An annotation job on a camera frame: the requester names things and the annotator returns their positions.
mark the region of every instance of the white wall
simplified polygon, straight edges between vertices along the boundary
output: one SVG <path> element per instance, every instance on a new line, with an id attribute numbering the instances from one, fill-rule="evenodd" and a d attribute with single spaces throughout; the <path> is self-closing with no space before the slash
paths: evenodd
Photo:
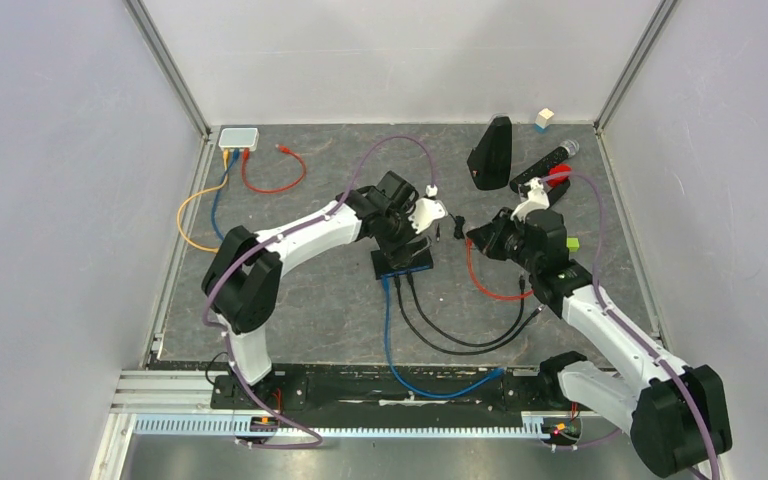
<path id="1" fill-rule="evenodd" d="M 208 122 L 594 120 L 657 0 L 145 0 Z"/>
<path id="2" fill-rule="evenodd" d="M 607 129 L 671 345 L 722 375 L 768 478 L 768 2 L 681 2 Z"/>
<path id="3" fill-rule="evenodd" d="M 88 477 L 198 146 L 121 1 L 0 1 L 0 479 Z"/>

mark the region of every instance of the gray mat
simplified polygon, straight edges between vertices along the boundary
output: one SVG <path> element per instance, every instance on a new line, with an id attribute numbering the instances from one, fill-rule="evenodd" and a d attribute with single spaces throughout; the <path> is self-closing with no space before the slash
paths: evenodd
<path id="1" fill-rule="evenodd" d="M 249 180 L 261 188 L 281 186 L 299 174 L 300 167 L 274 145 L 285 144 L 302 155 L 308 174 L 296 188 L 275 195 L 254 193 L 242 185 L 239 165 L 222 192 L 217 221 L 222 231 L 245 225 L 251 231 L 284 225 L 323 207 L 342 192 L 360 157 L 376 140 L 390 134 L 409 134 L 424 141 L 438 166 L 438 198 L 450 212 L 467 219 L 467 229 L 488 222 L 503 206 L 514 207 L 517 196 L 507 188 L 492 192 L 477 190 L 466 168 L 466 158 L 484 131 L 484 125 L 276 125 L 260 129 L 259 148 L 247 167 Z M 649 319 L 633 270 L 628 247 L 614 206 L 608 179 L 593 129 L 587 125 L 554 125 L 538 134 L 531 125 L 514 128 L 513 174 L 573 138 L 580 152 L 569 164 L 591 175 L 599 184 L 606 205 L 607 237 L 603 252 L 604 282 L 613 300 L 635 321 L 650 330 Z M 422 151 L 405 140 L 385 144 L 367 162 L 358 185 L 376 184 L 393 170 L 418 190 L 429 183 L 429 169 Z M 217 150 L 208 185 L 222 176 Z M 218 241 L 210 224 L 212 197 L 198 207 L 192 237 L 204 245 Z M 575 254 L 590 266 L 598 235 L 598 209 L 591 190 L 573 181 L 567 195 L 555 207 L 565 216 L 570 235 L 579 237 L 582 248 Z M 441 240 L 432 247 L 435 267 L 416 275 L 423 310 L 442 328 L 467 341 L 494 338 L 516 317 L 517 302 L 491 299 L 472 284 L 465 263 L 463 241 L 452 237 L 453 222 L 441 223 Z M 297 267 L 281 283 L 278 305 L 267 323 L 269 352 L 275 362 L 352 363 L 385 362 L 382 333 L 384 296 L 374 280 L 369 252 L 371 239 L 363 240 L 316 257 Z M 188 249 L 178 273 L 168 311 L 161 360 L 207 360 L 223 349 L 218 332 L 201 325 L 199 314 L 205 296 L 199 286 L 212 254 Z M 490 290 L 517 293 L 520 269 L 512 262 L 498 262 L 473 255 L 475 272 Z M 407 301 L 408 315 L 420 330 L 450 349 L 456 345 L 432 335 Z M 536 299 L 526 301 L 530 311 Z M 578 350 L 600 365 L 601 354 L 584 336 L 546 310 L 525 329 L 520 338 L 495 352 L 455 357 L 431 350 L 407 328 L 393 299 L 393 357 L 400 364 L 536 366 L 549 356 Z"/>

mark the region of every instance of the red cable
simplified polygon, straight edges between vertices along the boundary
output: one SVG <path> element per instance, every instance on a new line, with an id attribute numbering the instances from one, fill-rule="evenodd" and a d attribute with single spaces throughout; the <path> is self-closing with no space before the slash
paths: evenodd
<path id="1" fill-rule="evenodd" d="M 252 185 L 251 183 L 249 183 L 248 178 L 246 178 L 246 164 L 249 161 L 248 150 L 246 150 L 245 154 L 243 155 L 243 166 L 240 167 L 240 175 L 243 177 L 243 183 L 247 187 L 249 187 L 249 190 L 255 191 L 257 193 L 281 193 L 281 192 L 285 192 L 285 191 L 295 187 L 296 185 L 298 185 L 304 179 L 305 175 L 307 175 L 307 165 L 305 165 L 304 160 L 302 160 L 302 157 L 298 153 L 290 150 L 289 148 L 287 148 L 287 147 L 285 147 L 283 145 L 275 145 L 275 148 L 277 148 L 279 151 L 281 151 L 281 153 L 286 153 L 287 155 L 290 155 L 293 158 L 295 158 L 296 160 L 298 160 L 299 163 L 302 166 L 302 174 L 299 175 L 299 178 L 297 178 L 295 182 L 293 182 L 293 183 L 291 183 L 289 185 L 284 185 L 283 187 L 280 187 L 280 188 L 273 188 L 273 189 L 257 188 L 254 185 Z"/>
<path id="2" fill-rule="evenodd" d="M 472 279 L 472 283 L 474 283 L 475 286 L 481 290 L 481 293 L 487 295 L 488 297 L 495 298 L 496 300 L 513 302 L 516 300 L 522 300 L 526 297 L 530 297 L 531 294 L 534 293 L 534 290 L 529 290 L 522 295 L 499 295 L 498 293 L 493 293 L 490 290 L 487 290 L 484 285 L 478 281 L 478 277 L 475 276 L 475 272 L 472 271 L 472 240 L 468 238 L 466 239 L 466 268 L 469 270 L 469 277 Z"/>

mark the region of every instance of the black cable plug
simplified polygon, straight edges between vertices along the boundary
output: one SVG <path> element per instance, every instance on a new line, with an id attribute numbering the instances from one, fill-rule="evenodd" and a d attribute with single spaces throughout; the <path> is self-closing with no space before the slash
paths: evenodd
<path id="1" fill-rule="evenodd" d="M 458 240 L 463 240 L 466 238 L 466 235 L 463 233 L 464 225 L 466 225 L 466 218 L 460 216 L 460 215 L 452 215 L 449 214 L 450 217 L 452 217 L 452 220 L 455 221 L 455 238 Z"/>

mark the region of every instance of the black speaker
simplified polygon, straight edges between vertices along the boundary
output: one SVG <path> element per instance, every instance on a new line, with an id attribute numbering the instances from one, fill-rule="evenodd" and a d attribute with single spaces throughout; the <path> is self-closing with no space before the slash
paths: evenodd
<path id="1" fill-rule="evenodd" d="M 494 117 L 466 161 L 476 188 L 496 190 L 508 184 L 512 143 L 511 119 L 503 115 Z"/>

